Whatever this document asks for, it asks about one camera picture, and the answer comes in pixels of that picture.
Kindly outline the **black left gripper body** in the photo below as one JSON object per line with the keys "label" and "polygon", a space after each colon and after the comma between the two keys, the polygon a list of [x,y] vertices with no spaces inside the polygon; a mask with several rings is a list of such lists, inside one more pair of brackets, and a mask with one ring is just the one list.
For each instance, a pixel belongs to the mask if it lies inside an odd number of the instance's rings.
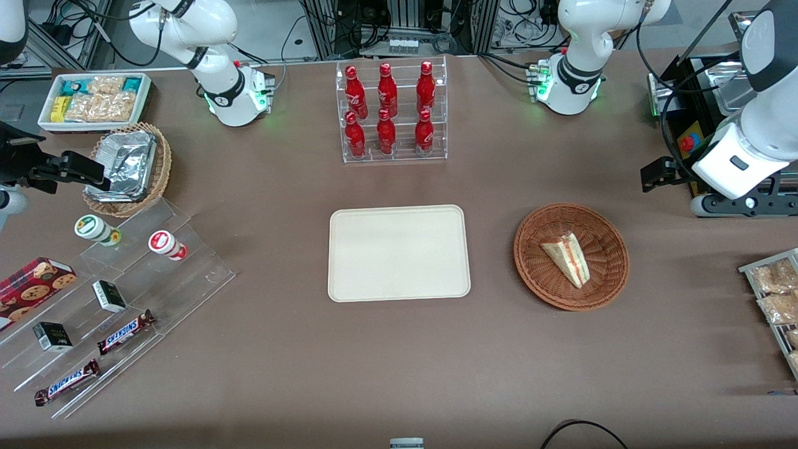
{"label": "black left gripper body", "polygon": [[684,167],[683,160],[662,157],[662,185],[683,185],[691,181],[693,176]]}

